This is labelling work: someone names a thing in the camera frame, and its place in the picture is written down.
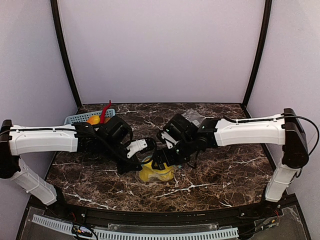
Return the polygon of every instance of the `brown marble tabletop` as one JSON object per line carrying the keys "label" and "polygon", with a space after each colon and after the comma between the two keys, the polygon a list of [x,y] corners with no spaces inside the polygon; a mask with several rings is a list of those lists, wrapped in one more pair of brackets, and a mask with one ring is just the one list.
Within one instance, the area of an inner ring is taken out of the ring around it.
{"label": "brown marble tabletop", "polygon": [[[84,105],[79,113],[102,110]],[[205,117],[245,118],[239,104],[131,103],[113,104],[133,130],[134,139],[153,137],[175,114],[194,109]],[[184,212],[257,203],[273,174],[260,144],[207,149],[197,168],[183,165],[170,182],[145,183],[135,172],[117,174],[108,157],[59,152],[47,181],[60,187],[70,204],[118,211]]]}

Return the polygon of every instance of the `white vent strip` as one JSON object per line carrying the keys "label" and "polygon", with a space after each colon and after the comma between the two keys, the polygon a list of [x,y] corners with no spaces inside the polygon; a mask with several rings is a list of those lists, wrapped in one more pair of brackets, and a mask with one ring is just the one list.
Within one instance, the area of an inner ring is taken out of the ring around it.
{"label": "white vent strip", "polygon": [[[61,222],[34,214],[32,222],[43,227],[55,230],[57,232],[73,235],[71,233],[72,224]],[[183,234],[137,234],[114,232],[107,230],[94,229],[99,240],[225,240],[239,237],[238,228],[229,228],[224,230],[183,233]],[[84,239],[95,240],[95,236],[89,238],[82,236]]]}

